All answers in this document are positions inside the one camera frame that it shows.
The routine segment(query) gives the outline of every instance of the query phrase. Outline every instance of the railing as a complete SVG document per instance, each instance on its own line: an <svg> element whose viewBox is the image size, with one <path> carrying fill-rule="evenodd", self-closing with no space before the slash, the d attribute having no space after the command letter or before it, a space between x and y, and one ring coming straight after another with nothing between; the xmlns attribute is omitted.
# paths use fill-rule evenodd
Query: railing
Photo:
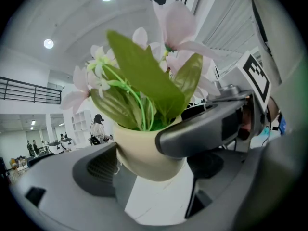
<svg viewBox="0 0 308 231"><path fill-rule="evenodd" d="M0 100L60 104L61 95L61 90L0 77Z"/></svg>

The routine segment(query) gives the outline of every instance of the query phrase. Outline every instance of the white shelf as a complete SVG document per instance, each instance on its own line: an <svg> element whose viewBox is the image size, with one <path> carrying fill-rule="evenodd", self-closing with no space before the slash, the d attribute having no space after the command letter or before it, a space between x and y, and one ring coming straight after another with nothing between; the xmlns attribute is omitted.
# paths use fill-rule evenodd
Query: white shelf
<svg viewBox="0 0 308 231"><path fill-rule="evenodd" d="M92 118L89 110L82 111L72 117L73 130L76 143L81 143L90 137Z"/></svg>

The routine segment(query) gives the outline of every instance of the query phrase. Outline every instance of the flower pot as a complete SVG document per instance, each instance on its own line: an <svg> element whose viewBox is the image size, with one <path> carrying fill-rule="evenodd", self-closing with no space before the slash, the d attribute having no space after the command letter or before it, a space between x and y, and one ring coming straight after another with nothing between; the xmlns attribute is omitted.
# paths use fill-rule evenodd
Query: flower pot
<svg viewBox="0 0 308 231"><path fill-rule="evenodd" d="M179 122L180 116L169 126ZM135 131L115 124L114 137L118 144L119 161L134 174L148 180L165 181L174 177L185 160L169 158L157 150L155 137L161 130Z"/></svg>

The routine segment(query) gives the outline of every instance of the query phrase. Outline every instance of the artificial flower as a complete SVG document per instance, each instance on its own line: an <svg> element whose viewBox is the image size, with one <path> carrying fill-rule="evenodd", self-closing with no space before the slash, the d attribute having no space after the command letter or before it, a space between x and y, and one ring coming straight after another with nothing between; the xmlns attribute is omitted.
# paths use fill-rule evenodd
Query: artificial flower
<svg viewBox="0 0 308 231"><path fill-rule="evenodd" d="M150 43L148 45L148 35L147 35L147 33L146 33L146 31L143 27L139 27L138 29L135 30L135 32L133 34L132 41L135 44L138 44L144 50L148 46L150 46L151 50L154 51L160 46L160 43L158 43L158 42ZM167 71L167 69L168 69L166 61L161 61L159 63L159 66L164 72Z"/></svg>
<svg viewBox="0 0 308 231"><path fill-rule="evenodd" d="M73 82L80 91L73 91L66 95L61 102L60 108L68 110L73 107L73 113L76 114L83 101L90 96L86 68L81 70L78 66L75 67Z"/></svg>
<svg viewBox="0 0 308 231"><path fill-rule="evenodd" d="M192 51L211 59L220 59L211 49L189 39L195 35L197 22L195 16L181 2L174 2L163 8L153 1L163 41L168 51Z"/></svg>
<svg viewBox="0 0 308 231"><path fill-rule="evenodd" d="M133 34L132 38L135 44L138 44L144 50L148 47L148 35L143 27L139 27ZM149 44L151 50L154 51L160 46L160 43L154 42Z"/></svg>
<svg viewBox="0 0 308 231"><path fill-rule="evenodd" d="M98 94L101 98L104 98L103 90L108 90L110 88L107 83L107 80L105 80L103 77L98 78L93 73L93 71L90 71L88 73L88 83L92 88L98 89Z"/></svg>
<svg viewBox="0 0 308 231"><path fill-rule="evenodd" d="M171 70L173 75L176 75L177 72L183 67L187 60L192 56L193 52L191 51L179 51L178 56L167 56L166 61L167 65ZM218 88L214 85L213 82L208 80L205 75L208 72L208 69L211 65L211 59L204 56L202 63L201 76L198 82L198 86L194 95L198 98L205 98L207 93L210 93L215 96L219 96L220 92Z"/></svg>
<svg viewBox="0 0 308 231"><path fill-rule="evenodd" d="M88 61L87 71L95 69L95 75L97 77L102 76L104 64L116 66L115 55L112 49L107 51L107 54L105 54L102 47L92 45L90 52L94 60Z"/></svg>

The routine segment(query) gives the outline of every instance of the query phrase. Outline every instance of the table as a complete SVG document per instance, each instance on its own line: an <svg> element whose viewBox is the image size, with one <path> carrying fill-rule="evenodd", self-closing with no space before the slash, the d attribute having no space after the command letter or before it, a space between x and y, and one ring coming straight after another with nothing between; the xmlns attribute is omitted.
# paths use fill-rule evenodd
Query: table
<svg viewBox="0 0 308 231"><path fill-rule="evenodd" d="M18 167L17 168L17 172L18 172L18 175L21 176L21 172L26 172L27 170L29 169L28 165L24 165L24 166L21 166L21 167Z"/></svg>

